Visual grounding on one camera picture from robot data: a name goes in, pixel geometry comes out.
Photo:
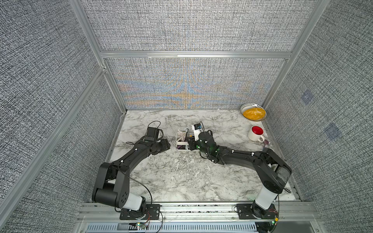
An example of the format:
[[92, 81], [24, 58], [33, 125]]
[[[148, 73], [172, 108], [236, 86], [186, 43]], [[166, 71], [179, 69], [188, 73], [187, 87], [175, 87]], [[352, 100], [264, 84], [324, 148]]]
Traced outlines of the white toothbrush holder caddy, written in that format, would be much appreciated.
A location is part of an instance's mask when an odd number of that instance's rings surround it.
[[189, 129], [186, 128], [184, 131], [178, 130], [175, 136], [176, 149], [177, 150], [190, 150], [187, 139], [190, 137]]

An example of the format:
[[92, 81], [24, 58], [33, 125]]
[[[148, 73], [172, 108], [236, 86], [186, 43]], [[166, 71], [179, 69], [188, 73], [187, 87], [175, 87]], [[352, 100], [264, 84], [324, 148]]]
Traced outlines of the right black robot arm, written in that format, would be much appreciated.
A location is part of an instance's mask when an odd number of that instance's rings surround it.
[[210, 132], [201, 132], [197, 137], [187, 138], [190, 150], [198, 150], [214, 164], [236, 165], [256, 171], [262, 188], [254, 200], [260, 210], [269, 210], [276, 197], [281, 194], [292, 174], [290, 166], [272, 149], [261, 151], [234, 150], [218, 145]]

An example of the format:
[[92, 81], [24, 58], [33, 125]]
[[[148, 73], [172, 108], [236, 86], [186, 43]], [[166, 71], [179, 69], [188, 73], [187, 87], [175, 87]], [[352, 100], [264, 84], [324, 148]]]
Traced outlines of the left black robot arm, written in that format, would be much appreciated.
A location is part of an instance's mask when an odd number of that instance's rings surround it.
[[92, 201], [120, 209], [145, 212], [146, 199], [130, 192], [132, 170], [150, 155], [157, 155], [171, 148], [167, 139], [157, 142], [139, 140], [124, 156], [99, 167], [92, 192]]

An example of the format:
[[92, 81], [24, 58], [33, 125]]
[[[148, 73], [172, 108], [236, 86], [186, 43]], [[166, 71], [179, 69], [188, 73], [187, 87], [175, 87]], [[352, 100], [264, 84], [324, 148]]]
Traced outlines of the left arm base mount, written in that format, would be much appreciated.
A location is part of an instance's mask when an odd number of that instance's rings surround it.
[[138, 211], [130, 209], [122, 209], [119, 219], [120, 220], [159, 220], [160, 216], [159, 204], [146, 204], [145, 208], [140, 208]]

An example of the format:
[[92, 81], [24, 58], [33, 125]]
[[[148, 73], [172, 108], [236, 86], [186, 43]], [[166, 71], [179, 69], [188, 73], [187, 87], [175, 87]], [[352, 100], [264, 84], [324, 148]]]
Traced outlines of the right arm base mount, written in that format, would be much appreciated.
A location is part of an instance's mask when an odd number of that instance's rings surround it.
[[239, 219], [275, 219], [279, 216], [274, 204], [271, 204], [268, 209], [262, 209], [257, 204], [237, 204], [236, 212]]

